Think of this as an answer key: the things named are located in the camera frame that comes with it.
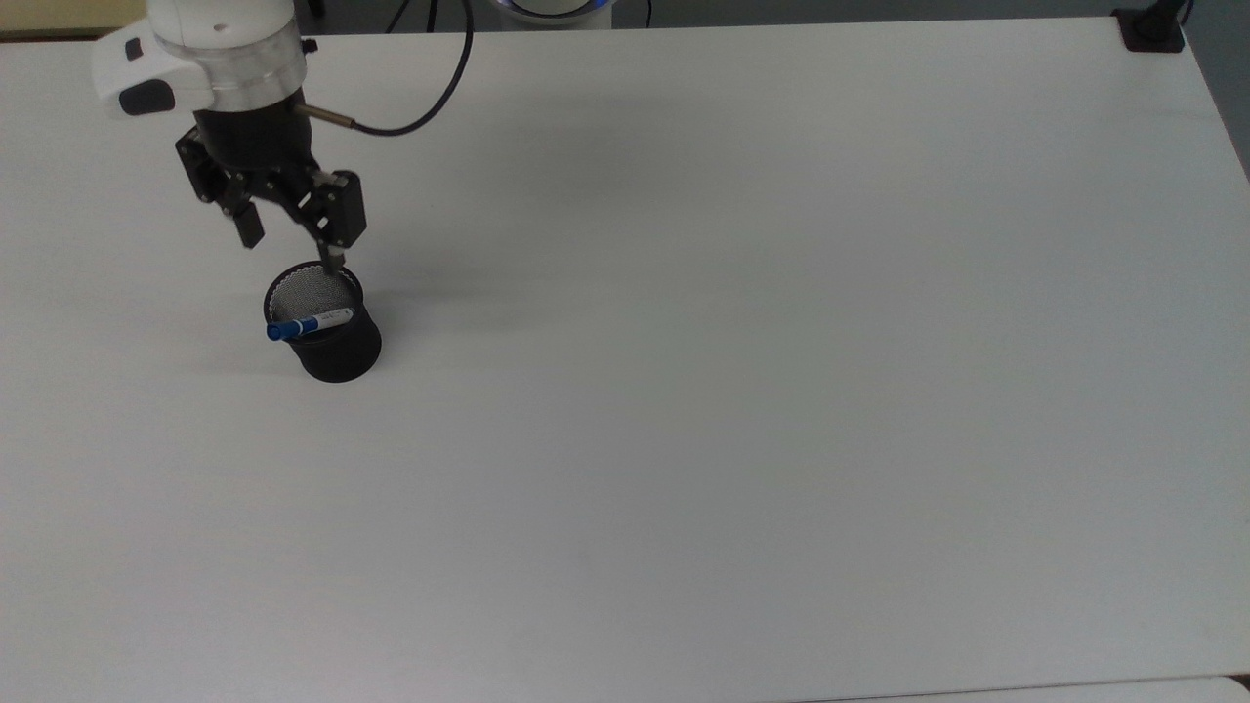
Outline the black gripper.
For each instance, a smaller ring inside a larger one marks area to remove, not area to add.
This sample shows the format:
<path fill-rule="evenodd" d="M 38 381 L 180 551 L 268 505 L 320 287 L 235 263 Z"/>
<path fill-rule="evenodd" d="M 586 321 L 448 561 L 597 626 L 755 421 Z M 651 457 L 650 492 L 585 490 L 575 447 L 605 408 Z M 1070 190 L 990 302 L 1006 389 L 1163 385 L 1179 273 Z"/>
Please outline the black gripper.
<path fill-rule="evenodd" d="M 241 113 L 199 110 L 178 139 L 196 199 L 236 226 L 248 250 L 265 234 L 255 201 L 271 203 L 312 236 L 326 275 L 336 276 L 368 228 L 358 173 L 324 173 L 312 156 L 312 118 L 304 100 Z"/>

